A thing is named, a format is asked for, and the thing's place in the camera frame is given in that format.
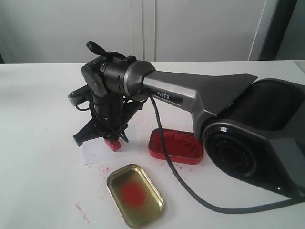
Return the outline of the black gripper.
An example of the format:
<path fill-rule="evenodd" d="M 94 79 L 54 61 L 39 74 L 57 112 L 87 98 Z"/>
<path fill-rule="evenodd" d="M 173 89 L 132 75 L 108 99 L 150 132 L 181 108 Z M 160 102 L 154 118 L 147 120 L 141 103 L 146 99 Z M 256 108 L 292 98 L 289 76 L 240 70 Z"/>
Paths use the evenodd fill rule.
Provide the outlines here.
<path fill-rule="evenodd" d="M 90 106 L 91 120 L 78 132 L 73 138 L 78 146 L 84 142 L 96 138 L 104 138 L 111 142 L 121 138 L 125 142 L 129 142 L 124 130 L 128 127 L 128 122 L 135 113 L 143 108 L 142 104 L 125 104 L 122 111 L 118 112 L 118 119 L 113 124 L 107 123 L 107 120 L 97 115 L 97 112 Z"/>

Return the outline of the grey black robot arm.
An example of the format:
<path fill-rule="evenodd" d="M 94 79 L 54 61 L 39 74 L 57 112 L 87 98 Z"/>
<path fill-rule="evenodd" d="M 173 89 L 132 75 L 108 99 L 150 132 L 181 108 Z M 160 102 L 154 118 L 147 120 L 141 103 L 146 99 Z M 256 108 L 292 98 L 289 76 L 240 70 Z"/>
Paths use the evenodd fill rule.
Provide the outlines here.
<path fill-rule="evenodd" d="M 157 71 L 134 57 L 97 57 L 81 73 L 86 85 L 71 92 L 90 102 L 91 121 L 78 145 L 117 139 L 148 95 L 188 111 L 193 132 L 227 175 L 296 198 L 305 194 L 305 87 L 251 74 L 208 76 Z"/>

